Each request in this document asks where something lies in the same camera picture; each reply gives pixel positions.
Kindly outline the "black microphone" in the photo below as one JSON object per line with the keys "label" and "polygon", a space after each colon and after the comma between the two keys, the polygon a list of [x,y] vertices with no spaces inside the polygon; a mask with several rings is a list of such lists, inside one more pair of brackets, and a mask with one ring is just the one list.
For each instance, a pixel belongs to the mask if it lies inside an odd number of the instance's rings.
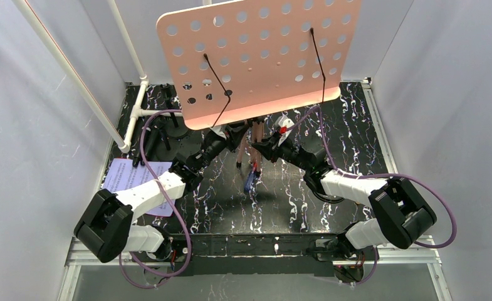
{"label": "black microphone", "polygon": [[132,166],[133,167],[138,167],[139,165],[144,166],[144,161],[142,159],[142,154],[141,154],[141,147],[143,147],[147,141],[151,138],[152,136],[152,125],[149,125],[148,127],[141,129],[141,133],[145,134],[144,138],[139,138],[138,144],[137,144],[137,150],[135,151],[134,157],[133,157],[133,162]]}
{"label": "black microphone", "polygon": [[161,128],[162,128],[161,118],[156,118],[145,130],[145,138],[144,138],[143,146],[144,146],[144,154],[148,162],[151,160],[155,146],[160,140]]}

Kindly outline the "pink tripod music stand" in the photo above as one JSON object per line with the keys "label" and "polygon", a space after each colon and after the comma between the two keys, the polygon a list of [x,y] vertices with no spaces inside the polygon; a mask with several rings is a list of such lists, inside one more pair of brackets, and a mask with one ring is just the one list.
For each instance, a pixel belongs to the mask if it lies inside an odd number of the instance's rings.
{"label": "pink tripod music stand", "polygon": [[201,130],[334,100],[360,1],[229,1],[156,23],[186,126]]}

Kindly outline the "white PVC pipe frame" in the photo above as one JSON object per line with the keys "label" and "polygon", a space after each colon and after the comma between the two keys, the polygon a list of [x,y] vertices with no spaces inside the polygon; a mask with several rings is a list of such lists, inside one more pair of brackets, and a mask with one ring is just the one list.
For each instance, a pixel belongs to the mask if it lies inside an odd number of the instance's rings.
{"label": "white PVC pipe frame", "polygon": [[20,0],[14,5],[118,148],[128,152],[131,136],[119,134],[108,116],[125,83],[82,2]]}

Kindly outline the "white sheet music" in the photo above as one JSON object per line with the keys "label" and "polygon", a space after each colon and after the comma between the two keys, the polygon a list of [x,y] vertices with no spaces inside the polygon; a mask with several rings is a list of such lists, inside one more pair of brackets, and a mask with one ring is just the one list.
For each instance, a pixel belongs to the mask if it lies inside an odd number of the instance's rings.
{"label": "white sheet music", "polygon": [[[138,167],[133,167],[132,163],[133,160],[131,159],[114,158],[105,174],[101,188],[107,189],[114,193],[117,191],[131,189],[154,179],[147,167],[140,164]],[[149,165],[152,170],[156,172],[156,175],[160,176],[165,171],[168,171],[172,163],[151,161],[149,162]],[[146,214],[152,216],[170,217],[173,214],[173,210],[167,201],[164,201],[164,204],[149,210]]]}

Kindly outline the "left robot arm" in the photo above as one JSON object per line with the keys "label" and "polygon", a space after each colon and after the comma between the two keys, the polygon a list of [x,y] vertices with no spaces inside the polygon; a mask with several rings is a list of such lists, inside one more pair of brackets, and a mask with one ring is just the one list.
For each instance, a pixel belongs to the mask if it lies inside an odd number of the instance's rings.
{"label": "left robot arm", "polygon": [[224,149],[235,150],[248,129],[246,122],[213,127],[198,152],[189,157],[177,154],[171,168],[157,179],[116,193],[97,191],[77,222],[74,236],[102,263],[124,251],[167,256],[170,242],[165,231],[156,226],[138,226],[136,221],[151,209],[192,192],[202,181],[202,169]]}

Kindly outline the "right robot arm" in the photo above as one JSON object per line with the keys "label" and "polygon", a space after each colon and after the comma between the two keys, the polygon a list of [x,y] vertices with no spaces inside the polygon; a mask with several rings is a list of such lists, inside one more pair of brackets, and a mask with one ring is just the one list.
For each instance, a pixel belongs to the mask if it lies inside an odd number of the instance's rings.
{"label": "right robot arm", "polygon": [[313,193],[372,209],[372,219],[351,224],[328,242],[325,248],[337,258],[388,243],[405,250],[437,221],[430,205],[405,177],[352,179],[337,173],[327,162],[327,152],[318,137],[296,145],[275,133],[252,146],[271,162],[283,159],[304,170],[303,179]]}

